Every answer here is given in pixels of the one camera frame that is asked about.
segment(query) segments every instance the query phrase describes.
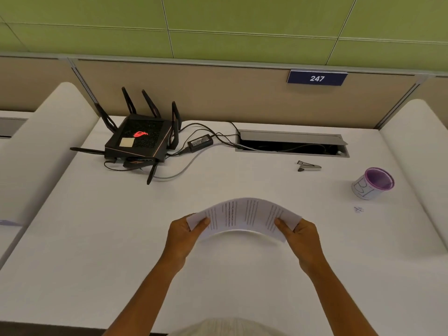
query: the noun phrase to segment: hand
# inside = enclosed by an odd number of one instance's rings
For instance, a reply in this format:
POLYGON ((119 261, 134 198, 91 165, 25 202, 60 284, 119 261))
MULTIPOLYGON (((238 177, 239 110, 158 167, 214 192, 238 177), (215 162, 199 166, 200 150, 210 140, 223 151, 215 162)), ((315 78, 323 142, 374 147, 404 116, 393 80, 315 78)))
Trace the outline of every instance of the hand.
POLYGON ((312 222, 301 219, 294 231, 291 231, 280 218, 275 219, 275 224, 286 237, 289 246, 299 259, 300 267, 308 276, 328 266, 317 228, 312 222))
POLYGON ((168 230, 165 249, 160 257, 160 262, 167 262, 174 267, 174 271, 179 272, 185 264, 185 259, 193 249, 199 235, 210 224, 210 218, 204 218, 198 225, 190 231, 187 217, 171 222, 168 230))

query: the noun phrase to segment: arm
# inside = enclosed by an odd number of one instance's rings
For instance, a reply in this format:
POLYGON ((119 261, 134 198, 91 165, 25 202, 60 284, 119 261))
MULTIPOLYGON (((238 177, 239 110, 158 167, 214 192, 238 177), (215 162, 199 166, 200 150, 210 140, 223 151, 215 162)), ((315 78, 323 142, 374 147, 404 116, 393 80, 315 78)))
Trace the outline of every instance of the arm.
POLYGON ((327 263, 316 226, 304 219, 294 231, 280 219, 276 226, 313 282, 334 336, 378 336, 327 263))
POLYGON ((190 231, 186 218, 171 223, 162 256, 104 336, 149 335, 172 279, 184 266, 201 232, 210 224, 205 218, 190 231))

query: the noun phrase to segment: beige partition panel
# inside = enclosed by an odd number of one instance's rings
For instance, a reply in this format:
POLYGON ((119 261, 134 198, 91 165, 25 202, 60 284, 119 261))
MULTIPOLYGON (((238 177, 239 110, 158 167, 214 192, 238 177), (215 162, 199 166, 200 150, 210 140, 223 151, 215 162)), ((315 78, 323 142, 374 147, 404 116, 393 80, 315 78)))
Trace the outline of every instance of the beige partition panel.
POLYGON ((350 73, 342 86, 287 84, 289 70, 110 61, 76 62, 110 114, 128 113, 121 87, 140 113, 145 89, 162 116, 171 101, 184 119, 373 128, 416 81, 414 76, 350 73))
POLYGON ((400 106, 414 99, 423 99, 448 128, 448 77, 432 77, 417 87, 400 106))
POLYGON ((0 110, 33 112, 65 81, 93 105, 68 61, 0 57, 0 110))

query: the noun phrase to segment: purple rim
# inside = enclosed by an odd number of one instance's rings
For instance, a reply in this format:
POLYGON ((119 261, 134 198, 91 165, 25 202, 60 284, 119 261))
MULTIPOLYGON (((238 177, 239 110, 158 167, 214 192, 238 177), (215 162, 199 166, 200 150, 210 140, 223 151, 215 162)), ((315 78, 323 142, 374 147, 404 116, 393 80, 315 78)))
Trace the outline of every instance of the purple rim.
POLYGON ((381 190, 381 191, 388 191, 388 190, 391 190, 391 189, 393 189, 393 187, 395 186, 395 180, 394 180, 394 178, 390 175, 389 172, 387 172, 386 170, 383 170, 382 168, 368 168, 368 169, 364 172, 364 179, 366 180, 366 182, 369 183, 369 185, 371 185, 371 186, 373 186, 374 188, 376 188, 376 189, 378 189, 378 190, 381 190), (379 186, 376 186, 375 184, 373 184, 373 183, 369 180, 369 178, 367 177, 367 171, 369 171, 369 170, 378 170, 378 171, 383 172, 383 173, 384 173, 384 174, 391 180, 391 182, 392 182, 392 186, 389 187, 389 188, 383 188, 383 187, 379 187, 379 186))

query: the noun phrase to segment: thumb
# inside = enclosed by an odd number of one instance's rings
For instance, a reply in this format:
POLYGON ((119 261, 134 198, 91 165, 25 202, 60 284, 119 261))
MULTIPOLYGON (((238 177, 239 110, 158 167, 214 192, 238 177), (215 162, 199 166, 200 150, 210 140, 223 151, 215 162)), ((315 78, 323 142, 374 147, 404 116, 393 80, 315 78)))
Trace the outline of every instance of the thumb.
POLYGON ((286 238, 294 234, 288 225, 286 225, 286 223, 280 218, 275 218, 274 223, 277 226, 277 229, 280 230, 286 238))
POLYGON ((196 239, 199 238, 199 236, 201 235, 202 231, 204 231, 207 226, 210 224, 210 218, 205 217, 203 220, 201 220, 198 225, 196 225, 193 229, 193 231, 191 231, 191 233, 194 235, 194 237, 196 239))

